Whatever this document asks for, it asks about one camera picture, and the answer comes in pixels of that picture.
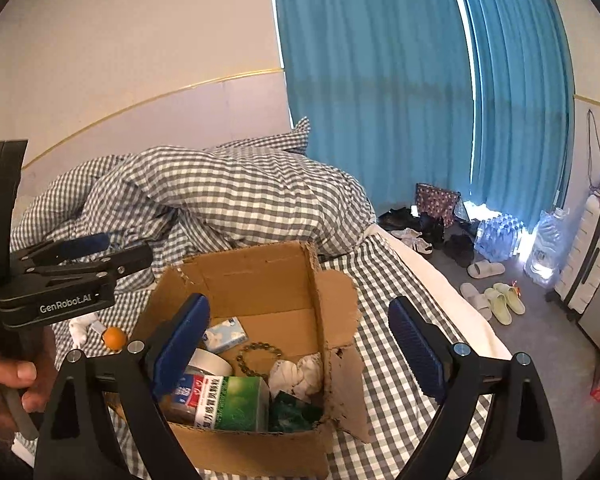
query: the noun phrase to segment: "human hand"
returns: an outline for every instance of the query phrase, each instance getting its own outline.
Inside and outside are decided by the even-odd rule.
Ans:
[[[10,388],[26,388],[22,406],[26,412],[45,409],[57,371],[54,367],[56,339],[51,327],[43,330],[43,345],[33,362],[14,361],[0,357],[0,384]],[[0,439],[11,441],[17,426],[0,395]]]

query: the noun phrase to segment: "bed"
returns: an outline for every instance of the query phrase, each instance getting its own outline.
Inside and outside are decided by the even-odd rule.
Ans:
[[[427,429],[436,405],[423,396],[388,331],[388,301],[404,295],[450,340],[481,355],[510,358],[488,323],[433,266],[375,224],[375,212],[353,177],[307,159],[308,121],[288,134],[230,142],[209,150],[163,146],[101,157],[60,176],[26,209],[12,250],[46,238],[110,234],[112,247],[138,240],[154,250],[150,269],[116,287],[102,322],[130,333],[161,272],[184,256],[288,239],[311,240],[321,265],[348,274],[362,313],[356,345],[363,373],[371,443],[334,433],[331,477],[394,478]],[[68,323],[54,326],[59,367],[72,348]],[[106,353],[92,337],[87,355]],[[481,397],[450,478],[468,469],[486,420]],[[125,423],[112,414],[130,471],[147,478]],[[20,440],[20,454],[34,443]],[[206,478],[228,475],[201,472]]]

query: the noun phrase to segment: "hanging cord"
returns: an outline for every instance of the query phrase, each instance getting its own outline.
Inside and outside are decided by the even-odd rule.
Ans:
[[[593,161],[591,153],[591,120],[593,120],[593,128],[596,133],[596,142],[598,143],[598,151],[600,152],[600,137],[598,136],[598,125],[596,124],[596,117],[593,115],[593,111],[589,108],[587,111],[587,173],[589,175],[589,192],[598,190],[598,186],[594,186],[591,181],[591,172],[593,171]]]

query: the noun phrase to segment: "yellow wall trim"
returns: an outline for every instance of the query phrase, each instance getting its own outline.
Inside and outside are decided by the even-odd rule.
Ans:
[[[109,114],[106,117],[98,119],[97,121],[94,121],[93,123],[88,124],[88,126],[85,126],[84,128],[81,128],[77,132],[74,132],[71,135],[65,137],[60,142],[56,142],[53,146],[51,146],[50,148],[47,148],[44,152],[40,153],[38,156],[36,156],[32,160],[30,160],[27,164],[25,164],[22,167],[22,169],[25,170],[26,168],[28,168],[29,166],[31,166],[34,162],[36,162],[37,160],[40,160],[42,157],[44,157],[47,153],[51,152],[52,150],[54,150],[55,148],[57,148],[61,144],[64,144],[68,140],[71,140],[74,137],[77,137],[78,135],[80,135],[81,133],[85,132],[86,130],[88,130],[92,126],[95,126],[96,124],[103,123],[104,121],[106,121],[106,120],[108,120],[108,119],[110,119],[112,117],[115,117],[117,115],[123,114],[124,112],[126,112],[128,110],[131,110],[132,108],[136,108],[138,106],[150,103],[152,101],[156,101],[158,99],[162,99],[163,97],[167,97],[167,96],[176,94],[178,92],[184,92],[185,90],[191,90],[192,88],[196,88],[198,86],[202,86],[202,85],[206,85],[206,84],[222,83],[224,81],[231,81],[231,80],[234,80],[234,79],[242,79],[243,77],[251,77],[251,76],[255,76],[255,75],[265,75],[265,74],[275,74],[277,72],[284,72],[284,70],[282,68],[266,68],[266,69],[263,69],[263,70],[254,70],[252,72],[243,72],[243,73],[229,75],[229,76],[224,76],[224,77],[216,77],[215,79],[208,79],[206,81],[200,81],[199,83],[193,83],[193,84],[190,84],[190,85],[186,85],[186,86],[183,86],[182,88],[178,88],[176,90],[172,90],[172,91],[166,92],[164,94],[160,94],[160,95],[157,95],[157,96],[154,96],[154,97],[150,97],[148,99],[145,99],[144,101],[140,101],[140,102],[134,103],[134,104],[132,104],[132,105],[126,107],[126,108],[122,108],[122,110],[118,110],[117,112]]]
[[[575,94],[573,98],[577,99],[578,101],[583,101],[585,103],[589,103],[590,105],[596,105],[600,107],[600,101],[596,101],[595,99],[589,99],[588,97],[582,97],[581,95],[577,94]]]

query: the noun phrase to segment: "pillow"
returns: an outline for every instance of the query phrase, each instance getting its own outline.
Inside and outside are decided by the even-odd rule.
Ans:
[[[303,117],[298,121],[298,124],[293,130],[286,134],[277,134],[267,137],[257,137],[255,139],[240,139],[231,140],[219,146],[212,148],[273,148],[283,150],[289,153],[298,153],[306,155],[306,146],[309,142],[309,133],[311,132],[311,124],[309,119]]]

